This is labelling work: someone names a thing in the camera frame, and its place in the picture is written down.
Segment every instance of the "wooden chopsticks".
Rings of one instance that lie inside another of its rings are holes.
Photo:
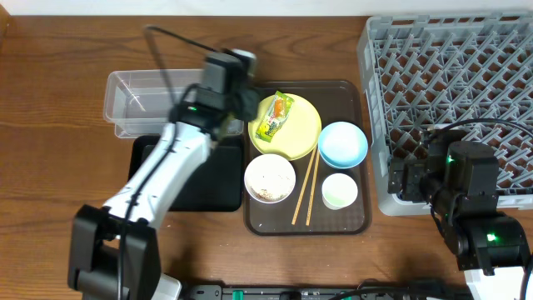
[[[309,222],[311,221],[311,210],[313,209],[313,197],[315,196],[316,172],[318,171],[318,160],[319,159],[320,159],[320,153],[317,153],[316,161],[315,161],[315,172],[313,173],[313,181],[311,182],[311,196],[309,197],[309,208],[307,209],[307,220],[306,220],[307,226],[309,226]]]
[[[301,185],[300,197],[298,197],[298,204],[296,205],[296,210],[294,211],[294,217],[292,217],[292,225],[296,224],[296,218],[298,217],[298,212],[300,212],[301,199],[303,198],[303,194],[306,191],[307,179],[309,179],[309,173],[311,172],[311,167],[313,165],[313,158],[315,158],[315,154],[315,170],[313,172],[313,181],[311,184],[311,196],[309,198],[309,208],[307,209],[306,225],[309,226],[309,222],[311,221],[311,210],[313,206],[313,197],[315,195],[316,172],[318,171],[318,161],[320,157],[320,154],[316,153],[316,147],[313,149],[313,152],[311,153],[311,158],[309,159],[309,165],[307,166],[306,176],[304,177],[303,184]]]

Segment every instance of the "green snack wrapper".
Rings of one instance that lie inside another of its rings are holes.
[[[289,118],[294,99],[283,92],[276,92],[270,107],[257,128],[256,138],[270,143],[285,121]]]

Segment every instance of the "white wall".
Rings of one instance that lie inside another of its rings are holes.
[[[533,10],[533,0],[0,0],[12,15],[361,16]]]

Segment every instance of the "plastic dish rack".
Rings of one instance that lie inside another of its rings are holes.
[[[421,131],[469,118],[533,130],[533,12],[371,17],[357,53],[379,208],[387,215],[429,213],[424,203],[387,193],[392,157],[426,157]],[[465,140],[496,150],[498,207],[532,209],[533,141],[499,124],[465,129]]]

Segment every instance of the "light blue bowl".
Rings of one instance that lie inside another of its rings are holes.
[[[324,162],[332,168],[353,168],[365,159],[368,141],[365,133],[356,125],[334,122],[322,130],[318,138],[318,151]]]

